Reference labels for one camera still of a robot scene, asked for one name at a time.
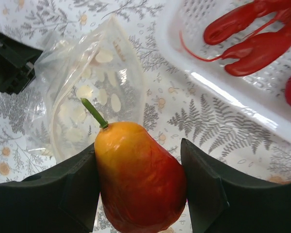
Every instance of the tablecloth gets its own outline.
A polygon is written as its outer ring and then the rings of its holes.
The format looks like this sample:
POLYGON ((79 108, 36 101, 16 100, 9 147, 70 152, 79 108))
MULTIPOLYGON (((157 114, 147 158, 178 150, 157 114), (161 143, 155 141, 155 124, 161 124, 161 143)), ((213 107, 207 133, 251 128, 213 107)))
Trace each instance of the tablecloth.
MULTIPOLYGON (((39 48, 50 31, 80 38, 115 14, 127 31, 146 74, 144 127, 180 160, 185 137, 211 156, 247 174, 291 180, 291 144, 201 89, 159 52, 154 32, 163 0, 0 0, 0 31, 39 48)), ((23 130, 30 88, 0 93, 0 183, 20 181, 55 164, 50 156, 26 152, 23 130)), ((95 231, 114 233, 99 208, 95 231)), ((192 232, 188 208, 170 232, 192 232)))

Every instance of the black plastic part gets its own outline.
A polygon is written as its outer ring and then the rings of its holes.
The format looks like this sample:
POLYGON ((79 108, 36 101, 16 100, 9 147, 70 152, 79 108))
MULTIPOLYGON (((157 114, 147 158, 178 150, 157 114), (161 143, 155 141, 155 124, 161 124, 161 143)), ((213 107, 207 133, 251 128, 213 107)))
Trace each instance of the black plastic part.
POLYGON ((21 92, 34 79, 33 64, 41 54, 0 33, 0 92, 21 92))
POLYGON ((91 145, 21 182, 0 184, 0 233, 89 233, 99 198, 91 145))
POLYGON ((193 233, 291 232, 291 184, 246 175, 181 143, 193 233))

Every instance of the clear plastic bag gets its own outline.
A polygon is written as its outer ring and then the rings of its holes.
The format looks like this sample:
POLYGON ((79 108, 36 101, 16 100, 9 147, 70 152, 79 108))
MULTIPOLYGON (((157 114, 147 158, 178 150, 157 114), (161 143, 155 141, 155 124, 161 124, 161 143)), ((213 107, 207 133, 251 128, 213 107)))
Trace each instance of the clear plastic bag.
POLYGON ((94 142, 99 125, 82 97, 110 123, 142 123, 144 73, 114 16, 79 41, 53 34, 42 44, 24 123, 29 152, 61 162, 94 142))

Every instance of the pear stem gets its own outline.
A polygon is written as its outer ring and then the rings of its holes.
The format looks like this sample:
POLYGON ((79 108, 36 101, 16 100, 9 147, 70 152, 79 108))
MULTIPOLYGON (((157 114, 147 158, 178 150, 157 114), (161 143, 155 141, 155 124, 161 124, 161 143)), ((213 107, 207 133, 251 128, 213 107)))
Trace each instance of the pear stem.
POLYGON ((97 109, 88 101, 86 98, 81 98, 82 104, 84 107, 90 112, 90 114, 93 115, 93 117, 98 121, 100 124, 100 127, 102 129, 108 128, 109 124, 105 119, 100 115, 100 113, 97 111, 97 109))

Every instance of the lobster antenna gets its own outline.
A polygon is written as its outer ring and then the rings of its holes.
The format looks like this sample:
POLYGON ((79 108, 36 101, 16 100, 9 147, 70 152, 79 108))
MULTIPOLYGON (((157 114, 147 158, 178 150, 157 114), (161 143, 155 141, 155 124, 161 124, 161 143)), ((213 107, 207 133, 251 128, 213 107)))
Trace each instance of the lobster antenna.
POLYGON ((180 37, 180 42, 181 42, 181 45, 183 46, 183 48, 190 54, 192 55, 194 58, 197 58, 198 60, 201 60, 201 61, 204 61, 204 62, 214 62, 216 60, 219 60, 222 55, 218 56, 218 57, 215 57, 215 58, 211 58, 211 59, 207 59, 207 58, 203 58, 203 57, 200 57, 198 55, 196 55, 195 53, 193 53, 184 43, 184 40, 183 40, 183 36, 182 36, 182 31, 179 32, 179 37, 180 37))
POLYGON ((255 36, 256 34, 258 34, 259 32, 261 32, 262 30, 264 30, 265 28, 267 28, 269 25, 275 23, 276 21, 277 21, 276 17, 275 18, 272 18, 270 21, 268 21, 267 23, 265 23, 260 28, 256 29, 254 32, 252 32, 249 35, 245 36, 243 38, 243 40, 250 39, 251 37, 255 36))

